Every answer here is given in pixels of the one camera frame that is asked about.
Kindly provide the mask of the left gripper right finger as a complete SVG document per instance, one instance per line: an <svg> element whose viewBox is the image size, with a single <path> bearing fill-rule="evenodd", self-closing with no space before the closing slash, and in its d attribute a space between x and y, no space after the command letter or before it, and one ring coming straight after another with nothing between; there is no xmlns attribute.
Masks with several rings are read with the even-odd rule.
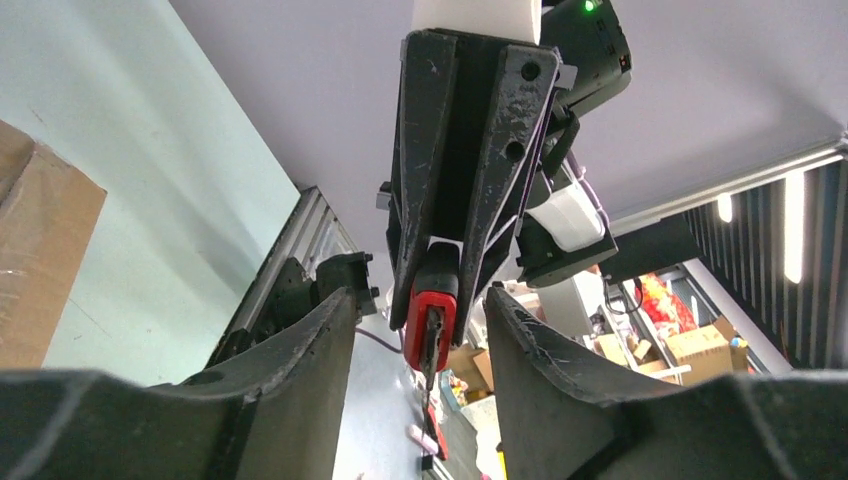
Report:
<svg viewBox="0 0 848 480"><path fill-rule="evenodd" d="M512 479L843 479L847 375L725 374L683 387L615 364L505 290L484 302Z"/></svg>

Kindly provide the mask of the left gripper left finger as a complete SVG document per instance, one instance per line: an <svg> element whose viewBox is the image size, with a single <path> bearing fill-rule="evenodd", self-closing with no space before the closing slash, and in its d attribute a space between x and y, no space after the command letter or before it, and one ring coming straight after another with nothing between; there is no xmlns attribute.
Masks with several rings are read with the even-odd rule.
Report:
<svg viewBox="0 0 848 480"><path fill-rule="evenodd" d="M340 289L181 384L96 370L1 376L5 479L328 479L358 314Z"/></svg>

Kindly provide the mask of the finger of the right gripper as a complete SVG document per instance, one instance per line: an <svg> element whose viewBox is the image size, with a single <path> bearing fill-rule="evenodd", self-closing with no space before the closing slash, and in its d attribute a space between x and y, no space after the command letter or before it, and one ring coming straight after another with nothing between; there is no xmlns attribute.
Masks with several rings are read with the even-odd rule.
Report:
<svg viewBox="0 0 848 480"><path fill-rule="evenodd" d="M499 53L462 241L458 344L476 299L509 257L560 64L555 48L513 44Z"/></svg>
<svg viewBox="0 0 848 480"><path fill-rule="evenodd" d="M394 293L390 327L404 326L414 276L426 253L449 104L456 72L457 38L417 30L403 42L392 164L390 223L394 238Z"/></svg>

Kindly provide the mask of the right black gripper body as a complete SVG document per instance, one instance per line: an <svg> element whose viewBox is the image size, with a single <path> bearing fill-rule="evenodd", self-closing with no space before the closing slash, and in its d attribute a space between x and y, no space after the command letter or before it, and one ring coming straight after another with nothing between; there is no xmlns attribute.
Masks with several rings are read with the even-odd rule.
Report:
<svg viewBox="0 0 848 480"><path fill-rule="evenodd" d="M511 244L517 243L520 249L518 265L522 281L536 287L548 286L572 276L580 268L579 255L558 246L552 233L540 221L531 218L529 211L539 202L538 184L561 168L579 128L578 28L546 26L541 32L540 42L536 44L445 28L417 30L438 30L457 38L455 83L449 104L442 163L426 253L429 246L436 242L457 245L459 279L470 193L478 167L484 124L493 91L494 71L501 49L513 44L555 48L561 56L561 64L549 98L547 115L540 126L535 154L527 164L530 168L528 185ZM391 231L390 226L394 214L391 179L388 188L390 200L386 237L393 270L392 251L395 249L396 234Z"/></svg>

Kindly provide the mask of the red black utility knife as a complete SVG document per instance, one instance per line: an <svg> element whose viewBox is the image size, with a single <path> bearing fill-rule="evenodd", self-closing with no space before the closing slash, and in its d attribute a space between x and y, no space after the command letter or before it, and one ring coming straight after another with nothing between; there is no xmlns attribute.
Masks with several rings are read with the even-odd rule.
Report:
<svg viewBox="0 0 848 480"><path fill-rule="evenodd" d="M429 246L410 289L403 355L431 391L446 364L457 318L459 248L447 242Z"/></svg>

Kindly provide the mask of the brown cardboard express box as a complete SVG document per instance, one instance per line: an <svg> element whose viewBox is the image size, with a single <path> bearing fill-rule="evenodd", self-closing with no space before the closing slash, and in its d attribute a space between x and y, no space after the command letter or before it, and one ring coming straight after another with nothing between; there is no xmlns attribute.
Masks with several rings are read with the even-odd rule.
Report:
<svg viewBox="0 0 848 480"><path fill-rule="evenodd" d="M49 147L2 123L2 368L42 365L106 197Z"/></svg>

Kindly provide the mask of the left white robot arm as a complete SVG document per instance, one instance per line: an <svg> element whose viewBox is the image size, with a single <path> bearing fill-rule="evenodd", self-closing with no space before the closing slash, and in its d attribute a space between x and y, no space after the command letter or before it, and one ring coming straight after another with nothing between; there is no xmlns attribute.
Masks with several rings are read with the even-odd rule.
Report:
<svg viewBox="0 0 848 480"><path fill-rule="evenodd" d="M368 256L308 279L288 259L265 315L226 359L178 385L92 370L1 375L5 479L327 479L354 327L374 309ZM512 479L843 479L847 375L726 375L679 387L629 371L533 318L485 301Z"/></svg>

